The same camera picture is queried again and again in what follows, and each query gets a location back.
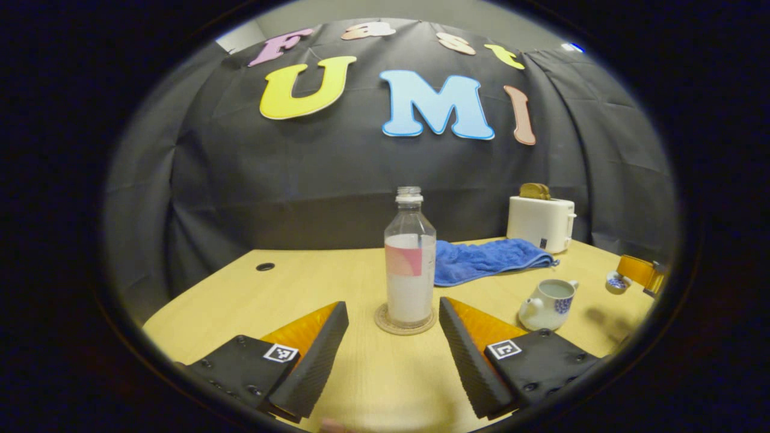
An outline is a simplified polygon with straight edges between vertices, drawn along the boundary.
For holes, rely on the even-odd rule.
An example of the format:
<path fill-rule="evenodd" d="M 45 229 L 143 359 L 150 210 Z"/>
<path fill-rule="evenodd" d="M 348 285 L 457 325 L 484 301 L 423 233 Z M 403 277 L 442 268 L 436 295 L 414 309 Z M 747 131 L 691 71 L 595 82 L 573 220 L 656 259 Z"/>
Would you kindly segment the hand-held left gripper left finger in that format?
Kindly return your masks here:
<path fill-rule="evenodd" d="M 324 391 L 348 326 L 346 303 L 331 302 L 261 338 L 233 336 L 182 367 L 242 405 L 298 423 Z"/>

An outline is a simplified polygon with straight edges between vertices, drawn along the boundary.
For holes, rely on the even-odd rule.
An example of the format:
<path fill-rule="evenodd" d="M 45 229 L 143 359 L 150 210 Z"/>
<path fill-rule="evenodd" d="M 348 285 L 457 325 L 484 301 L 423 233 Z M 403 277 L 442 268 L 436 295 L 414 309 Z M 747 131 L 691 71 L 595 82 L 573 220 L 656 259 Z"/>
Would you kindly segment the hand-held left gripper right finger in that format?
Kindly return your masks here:
<path fill-rule="evenodd" d="M 439 322 L 471 408 L 497 419 L 538 405 L 600 363 L 550 329 L 525 331 L 443 296 Z"/>

